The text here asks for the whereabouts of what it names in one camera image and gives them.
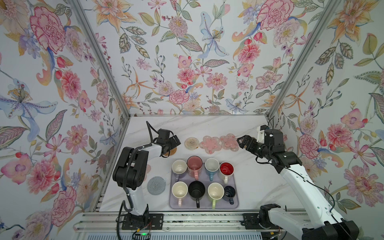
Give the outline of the colourful patterned round coaster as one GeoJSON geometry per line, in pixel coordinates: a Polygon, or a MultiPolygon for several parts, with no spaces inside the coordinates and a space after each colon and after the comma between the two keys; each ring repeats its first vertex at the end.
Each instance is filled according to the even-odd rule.
{"type": "Polygon", "coordinates": [[[193,151],[200,146],[200,141],[197,138],[190,137],[185,140],[184,145],[187,150],[193,151]]]}

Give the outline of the grey round coaster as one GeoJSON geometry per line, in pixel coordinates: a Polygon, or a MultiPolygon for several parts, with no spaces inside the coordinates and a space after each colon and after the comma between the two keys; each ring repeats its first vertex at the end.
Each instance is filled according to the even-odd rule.
{"type": "Polygon", "coordinates": [[[153,177],[149,180],[147,190],[151,195],[158,196],[166,189],[166,181],[162,177],[153,177]]]}

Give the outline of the dark navy small mug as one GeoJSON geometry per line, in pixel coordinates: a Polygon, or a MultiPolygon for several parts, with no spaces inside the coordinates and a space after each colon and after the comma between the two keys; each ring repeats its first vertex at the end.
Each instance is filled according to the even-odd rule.
{"type": "Polygon", "coordinates": [[[234,187],[232,187],[232,186],[224,187],[223,200],[230,203],[230,205],[234,205],[235,196],[236,196],[236,190],[234,187]]]}

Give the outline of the woven tan round coaster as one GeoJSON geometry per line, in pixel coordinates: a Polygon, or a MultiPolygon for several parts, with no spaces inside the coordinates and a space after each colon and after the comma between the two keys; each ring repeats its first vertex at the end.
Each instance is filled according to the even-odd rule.
{"type": "Polygon", "coordinates": [[[170,151],[167,151],[166,153],[164,153],[162,155],[162,157],[168,158],[168,157],[174,155],[176,152],[177,152],[177,148],[171,149],[170,151]]]}

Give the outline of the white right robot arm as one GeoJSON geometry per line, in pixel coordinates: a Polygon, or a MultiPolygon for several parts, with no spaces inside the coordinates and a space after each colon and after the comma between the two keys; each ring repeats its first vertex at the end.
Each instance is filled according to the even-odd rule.
{"type": "Polygon", "coordinates": [[[306,210],[309,222],[300,216],[288,213],[277,204],[260,207],[257,222],[263,229],[280,227],[299,240],[356,240],[359,227],[354,221],[347,221],[329,203],[322,194],[324,190],[316,186],[309,177],[303,162],[293,152],[285,150],[283,133],[268,129],[263,125],[258,137],[244,135],[237,143],[255,155],[257,159],[266,159],[266,165],[275,168],[292,188],[306,210]]]}

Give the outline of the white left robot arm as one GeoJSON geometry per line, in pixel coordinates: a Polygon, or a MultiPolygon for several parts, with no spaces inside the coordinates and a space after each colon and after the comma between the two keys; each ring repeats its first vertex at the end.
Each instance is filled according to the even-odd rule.
{"type": "Polygon", "coordinates": [[[148,161],[163,157],[181,144],[177,135],[170,130],[158,130],[158,137],[149,144],[136,148],[124,147],[113,171],[113,181],[126,193],[130,213],[143,216],[148,204],[144,200],[142,184],[148,161]]]}

